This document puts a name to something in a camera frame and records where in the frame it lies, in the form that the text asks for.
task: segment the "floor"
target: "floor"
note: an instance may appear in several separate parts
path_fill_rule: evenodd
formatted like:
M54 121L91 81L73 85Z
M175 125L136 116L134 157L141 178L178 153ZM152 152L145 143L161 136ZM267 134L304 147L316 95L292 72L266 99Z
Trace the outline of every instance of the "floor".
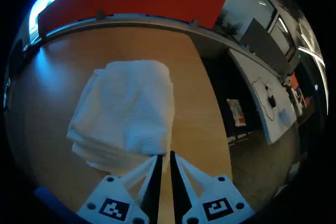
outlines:
M255 212L264 208L299 157L299 138L293 125L268 145L263 131L230 147L233 182Z

